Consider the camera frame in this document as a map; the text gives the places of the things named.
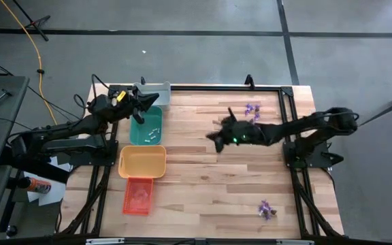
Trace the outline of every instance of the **green container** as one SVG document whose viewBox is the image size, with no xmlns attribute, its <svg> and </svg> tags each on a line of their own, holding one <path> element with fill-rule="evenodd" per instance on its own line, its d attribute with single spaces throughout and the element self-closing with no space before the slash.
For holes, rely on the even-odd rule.
<svg viewBox="0 0 392 245">
<path fill-rule="evenodd" d="M 160 144 L 161 134 L 163 133 L 163 111 L 160 107 L 151 106 L 147 112 L 143 112 L 144 124 L 138 124 L 131 117 L 131 130 L 129 132 L 129 141 L 135 146 L 153 146 Z"/>
</svg>

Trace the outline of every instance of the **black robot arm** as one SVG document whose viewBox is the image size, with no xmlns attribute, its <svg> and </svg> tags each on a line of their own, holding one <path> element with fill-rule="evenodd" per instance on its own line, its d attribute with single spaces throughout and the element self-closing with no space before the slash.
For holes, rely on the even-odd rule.
<svg viewBox="0 0 392 245">
<path fill-rule="evenodd" d="M 246 120 L 237 121 L 228 108 L 230 116 L 221 122 L 222 129 L 207 135 L 214 141 L 216 151 L 221 152 L 224 145 L 256 144 L 270 146 L 289 135 L 316 129 L 308 136 L 295 140 L 298 155 L 309 154 L 314 147 L 335 135 L 350 135 L 357 130 L 355 113 L 347 108 L 331 108 L 326 112 L 315 112 L 298 120 L 275 124 L 251 123 Z"/>
<path fill-rule="evenodd" d="M 67 122 L 56 126 L 36 128 L 17 133 L 10 144 L 12 153 L 18 159 L 34 159 L 43 154 L 56 152 L 98 150 L 105 147 L 105 133 L 108 124 L 133 116 L 140 124 L 144 123 L 140 112 L 147 111 L 158 93 L 141 94 L 136 87 L 121 91 L 109 91 L 108 95 L 99 95 L 88 103 L 91 114 L 76 122 Z M 84 140 L 69 140 L 71 136 L 89 134 Z"/>
</svg>

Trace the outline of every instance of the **red mesh basket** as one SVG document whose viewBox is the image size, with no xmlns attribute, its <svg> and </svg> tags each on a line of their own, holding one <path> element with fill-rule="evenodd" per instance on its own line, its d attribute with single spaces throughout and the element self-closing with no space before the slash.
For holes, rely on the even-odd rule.
<svg viewBox="0 0 392 245">
<path fill-rule="evenodd" d="M 122 213 L 148 215 L 153 183 L 152 178 L 128 178 Z"/>
</svg>

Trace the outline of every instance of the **black floor stripe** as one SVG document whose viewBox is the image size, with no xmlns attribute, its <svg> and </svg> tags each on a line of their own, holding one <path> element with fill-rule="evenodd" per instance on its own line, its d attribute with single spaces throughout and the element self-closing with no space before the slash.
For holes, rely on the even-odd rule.
<svg viewBox="0 0 392 245">
<path fill-rule="evenodd" d="M 284 37 L 285 52 L 287 53 L 287 62 L 289 64 L 291 83 L 293 85 L 299 85 L 299 77 L 297 76 L 296 64 L 294 62 L 293 48 L 291 47 L 289 27 L 287 25 L 287 17 L 285 16 L 284 5 L 282 0 L 276 0 L 276 2 L 278 4 L 280 25 L 282 27 L 282 35 Z"/>
<path fill-rule="evenodd" d="M 39 34 L 28 29 L 30 34 Z M 354 38 L 392 38 L 392 33 L 346 33 L 346 32 L 284 32 L 282 31 L 126 31 L 126 30 L 82 30 L 82 29 L 42 29 L 48 35 L 207 35 L 207 36 L 244 36 L 244 37 L 354 37 Z M 0 28 L 0 34 L 24 34 L 21 29 Z"/>
<path fill-rule="evenodd" d="M 392 33 L 290 32 L 291 37 L 392 38 Z"/>
<path fill-rule="evenodd" d="M 282 37 L 280 31 L 125 31 L 125 30 L 71 30 L 42 29 L 46 35 L 182 35 L 182 36 L 244 36 Z M 29 29 L 30 34 L 39 34 Z M 24 34 L 22 29 L 0 28 L 2 34 Z"/>
</svg>

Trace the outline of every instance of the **spray can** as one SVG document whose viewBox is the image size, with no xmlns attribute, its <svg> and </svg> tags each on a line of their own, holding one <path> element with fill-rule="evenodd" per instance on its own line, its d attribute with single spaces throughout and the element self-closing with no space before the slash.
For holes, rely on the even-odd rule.
<svg viewBox="0 0 392 245">
<path fill-rule="evenodd" d="M 27 189 L 27 191 L 46 194 L 51 190 L 51 183 L 45 180 L 38 180 L 32 177 L 21 178 L 18 181 L 18 187 Z"/>
</svg>

